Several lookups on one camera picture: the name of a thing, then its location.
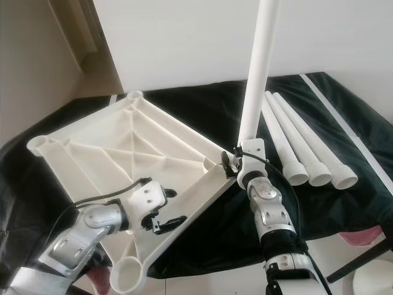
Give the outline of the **white plastic table top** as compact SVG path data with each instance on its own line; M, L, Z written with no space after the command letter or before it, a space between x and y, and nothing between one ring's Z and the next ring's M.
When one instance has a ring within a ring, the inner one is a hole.
M48 135L28 141L42 157L73 204L121 191L137 179L151 178L177 196L160 209L167 220L187 216L167 234L124 230L98 245L111 262L113 293L140 292L148 270L177 237L230 186L221 166L222 147L134 91Z

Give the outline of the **black cloth table cover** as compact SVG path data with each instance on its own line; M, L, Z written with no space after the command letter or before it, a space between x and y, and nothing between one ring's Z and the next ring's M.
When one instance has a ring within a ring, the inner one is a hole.
M280 93L337 157L359 177L349 189L297 186L306 240L371 227L393 227L393 193L386 188L348 134L311 89L314 85L393 179L393 124L332 76L320 71L272 77L268 90ZM145 98L224 149L238 138L245 81L144 91ZM34 136L75 122L109 104L106 96L79 98L2 145L0 281L8 286L17 270L33 263L52 224L62 230L75 213L70 198L41 157L27 148ZM223 272L263 261L246 194L231 186L160 256L149 270L164 279Z

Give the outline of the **pink object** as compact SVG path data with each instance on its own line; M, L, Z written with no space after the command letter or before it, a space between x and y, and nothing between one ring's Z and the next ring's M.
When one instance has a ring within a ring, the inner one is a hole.
M108 295L111 288L109 283L110 270L106 266L91 267L86 272L91 284L95 288L96 295Z
M350 246L365 247L373 244L382 233L382 228L375 226L356 232L339 232L337 236Z

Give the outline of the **black metal rod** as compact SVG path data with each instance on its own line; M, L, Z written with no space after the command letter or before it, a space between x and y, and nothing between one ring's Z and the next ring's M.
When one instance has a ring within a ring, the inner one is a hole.
M379 258L387 252L393 252L393 242L390 242L385 238L382 239L381 242L373 245L368 250L365 250L364 253L361 253L359 256L352 259L352 261L340 267L338 270L336 270L336 272L332 272L331 275L326 277L326 280L329 283L336 283L336 281L345 278L346 276L350 275L350 273L354 272L362 266L365 266L365 264L370 263L374 259Z

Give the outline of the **white round base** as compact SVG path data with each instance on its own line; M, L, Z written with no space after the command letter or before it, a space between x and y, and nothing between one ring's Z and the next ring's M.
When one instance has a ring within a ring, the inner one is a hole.
M352 290L354 295L393 295L393 264L381 261L357 269Z

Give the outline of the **beige door frame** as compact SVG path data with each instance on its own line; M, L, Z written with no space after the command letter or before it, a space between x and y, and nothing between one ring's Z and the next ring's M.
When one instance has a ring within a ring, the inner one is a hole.
M47 0L77 65L106 46L95 0Z

